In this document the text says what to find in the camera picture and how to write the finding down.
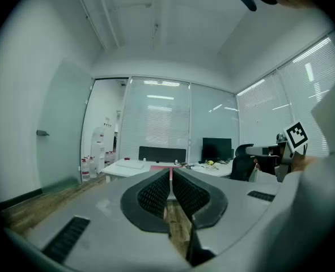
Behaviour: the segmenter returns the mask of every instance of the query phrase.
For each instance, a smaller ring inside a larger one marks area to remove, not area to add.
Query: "window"
[[[240,144],[275,144],[276,135],[292,123],[290,106],[279,76],[272,73],[237,95]]]
[[[140,146],[183,148],[187,155],[188,140],[189,84],[133,78],[122,119],[119,158],[138,159]]]
[[[190,163],[201,160],[202,139],[231,138],[231,148],[239,145],[238,108],[235,95],[192,84]]]
[[[294,121],[301,121],[309,136],[307,155],[327,156],[326,139],[311,115],[312,108],[335,83],[335,46],[325,37],[279,68]]]

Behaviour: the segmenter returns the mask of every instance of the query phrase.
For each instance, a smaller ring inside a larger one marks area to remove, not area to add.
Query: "pink object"
[[[181,166],[159,166],[159,165],[151,165],[150,171],[152,170],[159,170],[159,169],[164,169],[164,168],[169,168],[169,179],[172,179],[172,170],[174,168],[181,168]]]

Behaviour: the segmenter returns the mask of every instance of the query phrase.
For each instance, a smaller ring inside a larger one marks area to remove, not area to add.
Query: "door handle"
[[[48,132],[43,131],[43,130],[36,130],[36,135],[37,136],[50,136],[50,134],[48,134]]]

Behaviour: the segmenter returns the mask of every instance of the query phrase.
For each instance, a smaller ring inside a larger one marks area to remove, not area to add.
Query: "black grille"
[[[205,189],[178,173],[173,174],[172,183],[173,193],[189,219],[210,201],[210,194]]]
[[[46,246],[43,253],[58,263],[63,263],[73,246],[89,225],[90,220],[75,216]]]
[[[144,210],[163,219],[166,199],[169,195],[169,172],[144,187],[138,193],[138,203]]]
[[[273,202],[275,195],[268,193],[261,193],[253,190],[248,193],[249,196],[262,199],[263,201]]]

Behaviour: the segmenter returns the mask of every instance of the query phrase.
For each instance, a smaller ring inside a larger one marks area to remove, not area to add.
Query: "computer monitor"
[[[231,156],[231,138],[203,138],[201,160],[228,160]]]

